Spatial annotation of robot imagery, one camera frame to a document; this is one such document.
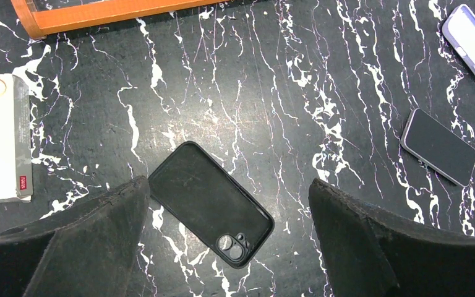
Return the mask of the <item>orange wooden shelf rack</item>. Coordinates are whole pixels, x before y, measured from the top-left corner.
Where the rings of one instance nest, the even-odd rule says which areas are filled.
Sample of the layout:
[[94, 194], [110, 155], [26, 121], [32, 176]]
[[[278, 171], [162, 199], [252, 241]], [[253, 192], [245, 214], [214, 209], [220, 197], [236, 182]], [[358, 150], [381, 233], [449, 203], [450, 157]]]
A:
[[29, 37], [37, 40], [50, 34], [206, 6], [217, 0], [96, 1], [47, 11], [37, 10], [33, 1], [11, 3]]

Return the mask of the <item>white cardboard box on table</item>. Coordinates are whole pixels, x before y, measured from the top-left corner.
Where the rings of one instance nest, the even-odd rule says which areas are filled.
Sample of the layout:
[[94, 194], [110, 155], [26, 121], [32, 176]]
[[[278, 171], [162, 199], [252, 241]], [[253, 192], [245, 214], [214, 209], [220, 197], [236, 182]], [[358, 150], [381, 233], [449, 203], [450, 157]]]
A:
[[0, 74], [0, 203], [33, 195], [30, 92], [16, 75]]

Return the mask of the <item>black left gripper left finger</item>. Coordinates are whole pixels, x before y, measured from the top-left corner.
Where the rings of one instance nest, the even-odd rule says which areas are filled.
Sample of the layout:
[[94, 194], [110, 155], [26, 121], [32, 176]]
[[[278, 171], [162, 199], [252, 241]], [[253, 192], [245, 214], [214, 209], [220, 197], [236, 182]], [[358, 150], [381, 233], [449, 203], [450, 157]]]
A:
[[0, 296], [125, 296], [149, 200], [138, 176], [0, 233]]

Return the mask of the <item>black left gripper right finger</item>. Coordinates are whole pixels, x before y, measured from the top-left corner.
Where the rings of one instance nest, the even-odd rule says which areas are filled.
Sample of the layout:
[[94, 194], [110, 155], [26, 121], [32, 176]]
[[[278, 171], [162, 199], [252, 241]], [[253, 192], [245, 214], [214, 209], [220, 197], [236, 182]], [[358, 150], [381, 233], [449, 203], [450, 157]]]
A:
[[320, 179], [309, 206], [335, 296], [475, 296], [475, 236], [416, 223]]

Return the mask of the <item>black phone case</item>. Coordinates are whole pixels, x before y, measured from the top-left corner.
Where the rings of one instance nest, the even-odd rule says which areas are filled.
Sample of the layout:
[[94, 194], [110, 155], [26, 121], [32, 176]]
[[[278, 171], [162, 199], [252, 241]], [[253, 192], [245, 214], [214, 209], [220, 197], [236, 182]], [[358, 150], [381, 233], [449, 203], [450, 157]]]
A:
[[151, 197], [234, 269], [271, 235], [267, 210], [199, 144], [178, 146], [148, 178]]

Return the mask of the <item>black screen smartphone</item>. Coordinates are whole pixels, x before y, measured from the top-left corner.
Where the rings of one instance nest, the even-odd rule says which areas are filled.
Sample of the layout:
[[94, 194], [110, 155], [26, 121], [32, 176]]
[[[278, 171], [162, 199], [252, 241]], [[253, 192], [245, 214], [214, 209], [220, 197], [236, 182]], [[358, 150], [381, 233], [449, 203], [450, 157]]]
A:
[[420, 108], [410, 112], [400, 144], [452, 183], [461, 187], [469, 185], [475, 148]]

